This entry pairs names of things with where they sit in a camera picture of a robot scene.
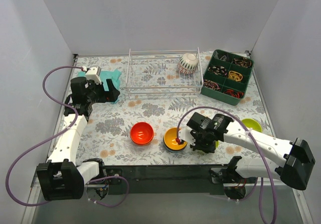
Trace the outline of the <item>blue patterned bowl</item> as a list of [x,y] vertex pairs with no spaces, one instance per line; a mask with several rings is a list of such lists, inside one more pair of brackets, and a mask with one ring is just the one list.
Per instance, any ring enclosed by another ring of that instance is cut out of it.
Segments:
[[190,64],[190,63],[178,64],[179,72],[184,74],[192,74],[195,72],[196,68],[197,66],[195,64]]

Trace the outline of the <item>white pink bowl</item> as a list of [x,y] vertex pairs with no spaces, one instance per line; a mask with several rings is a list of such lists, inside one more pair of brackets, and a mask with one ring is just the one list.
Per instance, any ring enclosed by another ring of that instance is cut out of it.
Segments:
[[178,64],[181,63],[181,64],[184,64],[184,63],[190,63],[190,64],[195,64],[196,66],[198,66],[198,59],[197,57],[192,54],[192,53],[185,53],[180,59],[179,59],[179,62]]

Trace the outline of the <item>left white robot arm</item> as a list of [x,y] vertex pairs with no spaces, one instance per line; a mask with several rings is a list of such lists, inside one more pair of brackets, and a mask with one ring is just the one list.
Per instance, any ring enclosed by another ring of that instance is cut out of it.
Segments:
[[57,140],[46,163],[36,168],[37,177],[46,201],[80,199],[85,184],[90,180],[100,184],[107,172],[99,158],[88,159],[76,165],[76,154],[92,106],[95,103],[116,102],[120,92],[111,79],[96,84],[86,77],[71,79],[71,94],[65,100],[64,122],[66,132]]

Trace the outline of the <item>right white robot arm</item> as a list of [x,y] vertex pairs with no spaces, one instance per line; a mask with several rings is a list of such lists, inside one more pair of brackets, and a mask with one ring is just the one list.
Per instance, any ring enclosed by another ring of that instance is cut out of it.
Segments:
[[212,168],[212,174],[222,183],[271,177],[291,188],[306,190],[315,165],[315,158],[305,140],[297,138],[293,142],[245,130],[239,122],[223,114],[210,119],[194,113],[187,126],[179,130],[179,139],[190,144],[193,150],[205,153],[215,152],[215,142],[221,141],[263,154],[254,159],[234,156],[223,167]]

